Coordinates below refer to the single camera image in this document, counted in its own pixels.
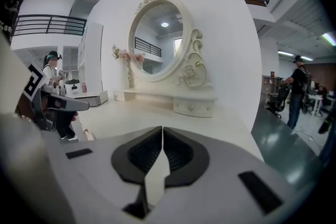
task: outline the curved white backdrop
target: curved white backdrop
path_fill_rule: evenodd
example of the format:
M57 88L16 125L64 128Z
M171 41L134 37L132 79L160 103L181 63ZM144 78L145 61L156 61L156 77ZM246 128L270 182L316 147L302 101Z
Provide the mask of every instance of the curved white backdrop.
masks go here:
M112 56L116 44L127 48L127 34L135 10L143 0L101 0L88 23L104 25L101 47L103 89L121 88L120 66ZM203 33L201 49L208 79L218 105L234 109L252 129L261 89L261 56L253 19L244 0L179 0L190 11L194 27Z

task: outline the backpack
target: backpack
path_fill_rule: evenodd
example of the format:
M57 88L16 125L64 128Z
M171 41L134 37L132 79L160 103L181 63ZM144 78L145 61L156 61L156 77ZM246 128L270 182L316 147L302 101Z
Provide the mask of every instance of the backpack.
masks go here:
M306 69L304 67L299 67L298 69L300 69L304 75L305 75L305 80L303 81L303 84L301 85L301 83L299 82L300 86L301 86L301 89L303 92L306 92L307 90L307 86L308 86L308 82L309 82L309 74L307 73Z

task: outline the floor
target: floor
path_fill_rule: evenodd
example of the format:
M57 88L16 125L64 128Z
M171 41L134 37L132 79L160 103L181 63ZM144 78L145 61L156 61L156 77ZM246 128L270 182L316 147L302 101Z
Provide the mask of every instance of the floor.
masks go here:
M318 137L317 135L322 119L300 115L301 121L296 134L284 123L288 119L288 110L284 110L282 114L283 120L259 107L251 134L265 163L282 174L297 190L300 190L309 184L314 184L323 169L317 152L312 149L314 147L317 151L319 146L303 134L310 134L316 138L318 143L324 143L323 136Z
M286 104L285 109L279 114L282 116L281 120L287 124L289 116L289 104ZM306 142L306 144L314 151L317 156L320 154L328 138L328 133L318 133L318 129L326 117L326 113L323 113L322 116L316 117L311 115L310 111L308 111L306 114L303 114L301 110L297 126L295 127L295 132L298 134L298 136Z

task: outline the ceiling light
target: ceiling light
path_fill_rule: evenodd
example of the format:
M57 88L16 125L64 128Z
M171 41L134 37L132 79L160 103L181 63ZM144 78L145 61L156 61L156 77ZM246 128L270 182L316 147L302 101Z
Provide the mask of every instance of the ceiling light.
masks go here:
M289 52L285 52L285 51L281 51L281 50L278 50L278 53L283 54L283 55L288 55L288 56L294 56L294 54L290 54Z
M313 60L313 59L308 58L308 57L306 57L306 56L301 56L301 58L304 59L304 60L307 60L307 61L312 61L312 60Z
M327 41L329 41L331 45L336 46L335 40L333 40L329 34L323 34L322 37L324 37Z

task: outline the black sticker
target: black sticker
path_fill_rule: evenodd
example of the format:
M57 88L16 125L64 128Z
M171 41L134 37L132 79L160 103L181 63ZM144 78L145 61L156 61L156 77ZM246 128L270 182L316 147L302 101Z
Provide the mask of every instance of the black sticker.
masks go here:
M43 73L40 73L33 65L30 65L28 69L31 71L31 77L27 86L25 87L25 92L30 96L33 97L36 88L38 87L41 79L43 78Z

